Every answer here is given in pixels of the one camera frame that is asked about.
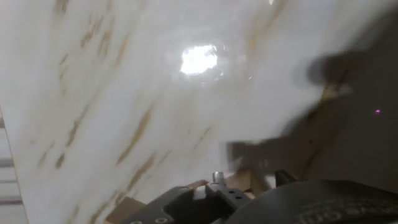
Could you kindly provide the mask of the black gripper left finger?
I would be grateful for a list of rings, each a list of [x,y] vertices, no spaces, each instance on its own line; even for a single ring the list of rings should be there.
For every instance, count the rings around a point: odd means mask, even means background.
[[[227,187],[222,172],[196,188],[174,187],[143,208],[133,212],[122,224],[207,224],[226,223],[239,208],[251,201],[239,189]]]

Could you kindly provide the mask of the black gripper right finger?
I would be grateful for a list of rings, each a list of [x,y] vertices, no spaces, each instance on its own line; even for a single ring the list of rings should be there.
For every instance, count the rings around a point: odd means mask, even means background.
[[[277,170],[275,172],[275,184],[277,187],[296,182],[297,179],[290,175],[286,170]]]

